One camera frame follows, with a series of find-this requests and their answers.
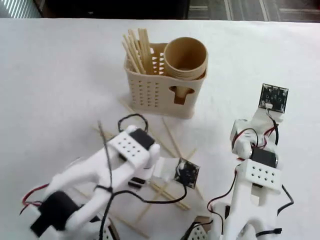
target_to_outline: keyhole-shaped cutout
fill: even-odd
[[[169,89],[174,92],[174,103],[184,105],[188,94],[193,94],[195,90],[186,86],[171,86]]]

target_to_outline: red wire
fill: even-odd
[[[39,190],[41,190],[41,189],[44,189],[44,188],[48,187],[48,185],[49,185],[49,184],[47,183],[47,184],[44,184],[44,185],[42,185],[42,186],[38,186],[38,187],[32,189],[31,191],[29,191],[29,192],[28,192],[26,195],[24,195],[24,197],[22,198],[22,204],[23,204],[24,206],[28,206],[29,204],[33,204],[33,205],[35,205],[35,206],[40,206],[40,205],[41,205],[41,202],[40,202],[40,201],[34,201],[34,202],[32,202],[32,201],[27,201],[27,199],[30,197],[31,194],[33,194],[33,193],[36,192],[36,191],[39,191]]]

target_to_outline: black wire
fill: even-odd
[[[193,226],[193,228],[191,228],[191,230],[193,230],[193,229],[195,229],[196,227],[199,227],[199,226],[210,225],[210,224],[212,224],[213,221],[214,221],[214,220],[212,219],[212,220],[209,221],[209,222],[205,222],[205,223],[201,223],[201,224],[195,225],[195,226]]]
[[[136,198],[140,199],[140,201],[142,201],[143,203],[146,203],[146,204],[174,204],[174,203],[180,202],[181,200],[183,200],[187,196],[187,187],[186,187],[187,185],[185,184],[185,180],[184,180],[184,177],[183,177],[183,172],[180,173],[180,176],[181,176],[181,180],[183,182],[184,194],[183,194],[183,196],[181,196],[181,197],[179,197],[177,199],[174,199],[174,200],[170,200],[170,201],[145,200],[141,196],[139,196],[138,194],[136,194],[135,192],[130,191],[130,190],[122,190],[122,191],[114,192],[111,195],[111,197],[110,197],[110,199],[108,201],[108,204],[107,204],[107,206],[105,208],[105,211],[104,211],[104,214],[103,214],[103,217],[102,217],[102,220],[101,220],[101,225],[100,225],[100,230],[99,230],[99,240],[103,240],[104,225],[105,225],[105,222],[106,222],[106,219],[107,219],[107,215],[108,215],[108,212],[110,210],[111,203],[112,203],[113,199],[117,195],[120,195],[120,194],[131,194],[131,195],[135,196]],[[100,186],[100,185],[97,185],[96,188],[106,189],[104,186]]]
[[[267,235],[267,234],[281,234],[282,233],[282,228],[275,228],[273,230],[268,230],[268,231],[261,231],[258,232],[255,237],[258,238],[262,235]]]
[[[145,127],[144,127],[144,131],[147,133],[148,132],[148,129],[149,129],[149,124],[148,124],[148,121],[147,119],[145,119],[144,116],[142,116],[141,114],[139,113],[133,113],[133,114],[129,114],[128,116],[125,116],[123,118],[121,118],[119,121],[118,121],[118,130],[119,130],[119,133],[121,133],[123,131],[123,129],[121,129],[121,123],[126,120],[126,119],[129,119],[131,117],[135,117],[135,116],[138,116],[140,118],[142,118],[142,120],[144,121],[145,123]]]
[[[282,185],[282,189],[283,189],[283,191],[285,192],[285,194],[288,196],[288,198],[290,199],[290,202],[287,203],[287,204],[285,204],[285,205],[283,205],[282,207],[280,207],[280,208],[278,209],[278,215],[279,215],[279,213],[281,213],[282,210],[286,209],[287,207],[289,207],[289,206],[291,206],[291,205],[293,205],[293,204],[295,203],[294,199],[293,199],[292,196],[289,194],[289,192],[287,191],[287,189],[285,188],[284,185]]]
[[[232,181],[232,184],[231,184],[231,187],[230,187],[229,191],[226,192],[225,194],[221,195],[221,196],[217,196],[217,197],[211,199],[211,200],[208,202],[208,204],[206,205],[206,208],[208,209],[208,211],[209,211],[210,213],[216,214],[216,215],[218,215],[218,216],[220,217],[220,219],[221,219],[221,235],[224,234],[224,218],[223,218],[219,213],[211,210],[211,207],[209,208],[209,205],[210,205],[212,202],[214,202],[214,201],[216,201],[216,200],[218,200],[218,199],[222,199],[222,198],[224,198],[225,196],[227,196],[227,195],[231,192],[232,188],[234,187],[235,182],[236,182],[236,178],[237,178],[237,171],[235,170],[235,171],[234,171],[234,178],[233,178],[233,181]]]
[[[275,130],[275,141],[274,144],[278,145],[278,141],[279,141],[279,129],[278,129],[278,124],[276,123],[276,121],[270,116],[269,114],[269,109],[267,110],[267,115],[268,117],[271,119],[271,121],[273,122],[273,127]]]
[[[100,135],[102,137],[102,141],[103,141],[103,146],[105,149],[105,154],[106,154],[106,160],[107,160],[107,164],[108,164],[108,168],[109,168],[109,175],[110,175],[110,186],[109,186],[109,192],[113,192],[113,188],[112,188],[112,169],[111,169],[111,161],[110,161],[110,156],[109,156],[109,151],[108,151],[108,147],[107,147],[107,140],[106,140],[106,136],[102,127],[102,124],[100,121],[98,121],[98,127],[99,127],[99,131],[100,131]]]

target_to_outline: perforated bracket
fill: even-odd
[[[114,147],[136,168],[146,163],[150,157],[150,153],[125,131],[111,139],[108,145]]]
[[[277,192],[281,191],[281,171],[279,169],[247,159],[241,163],[237,171],[239,177],[245,178],[249,182]]]

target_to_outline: scattered chopsticks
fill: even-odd
[[[122,45],[127,57],[138,74],[153,74],[152,54],[147,29],[138,28],[139,40],[132,29],[128,30],[128,37],[123,35]]]

